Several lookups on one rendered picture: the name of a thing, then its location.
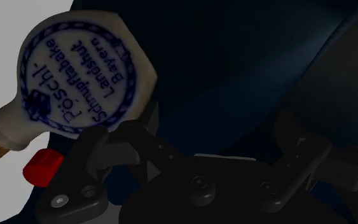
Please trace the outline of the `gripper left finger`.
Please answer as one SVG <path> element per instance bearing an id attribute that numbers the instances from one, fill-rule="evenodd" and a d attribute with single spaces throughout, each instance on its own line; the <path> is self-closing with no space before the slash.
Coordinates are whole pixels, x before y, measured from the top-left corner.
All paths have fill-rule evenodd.
<path id="1" fill-rule="evenodd" d="M 129 166 L 143 185 L 162 173 L 178 152 L 155 136 L 157 129 L 156 101 L 112 132 L 85 129 L 34 207 L 38 224 L 82 224 L 102 215 L 109 206 L 103 182 L 114 166 Z"/>

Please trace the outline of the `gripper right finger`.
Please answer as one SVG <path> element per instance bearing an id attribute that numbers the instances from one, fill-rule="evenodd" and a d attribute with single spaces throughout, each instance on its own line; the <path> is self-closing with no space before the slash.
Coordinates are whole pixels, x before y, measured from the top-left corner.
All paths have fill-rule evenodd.
<path id="1" fill-rule="evenodd" d="M 279 111 L 273 134 L 284 154 L 258 181 L 258 224 L 349 224 L 310 193 L 318 181 L 334 186 L 358 224 L 358 146 L 333 146 L 289 111 Z"/>

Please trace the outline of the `small red cylinder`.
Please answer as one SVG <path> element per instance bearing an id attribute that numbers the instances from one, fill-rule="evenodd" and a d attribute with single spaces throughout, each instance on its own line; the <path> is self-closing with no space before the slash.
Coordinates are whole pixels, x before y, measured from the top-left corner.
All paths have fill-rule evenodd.
<path id="1" fill-rule="evenodd" d="M 64 156 L 53 149 L 40 149 L 22 170 L 24 178 L 36 187 L 46 188 L 64 160 Z"/>

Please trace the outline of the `white ceramic flask, blue print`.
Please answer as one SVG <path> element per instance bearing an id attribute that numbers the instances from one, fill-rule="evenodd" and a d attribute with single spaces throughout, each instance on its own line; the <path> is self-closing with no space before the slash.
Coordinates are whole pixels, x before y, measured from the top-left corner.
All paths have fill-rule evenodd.
<path id="1" fill-rule="evenodd" d="M 0 158 L 45 132 L 114 131 L 144 111 L 156 71 L 117 13 L 73 10 L 39 23 L 17 61 L 17 94 L 0 108 Z"/>

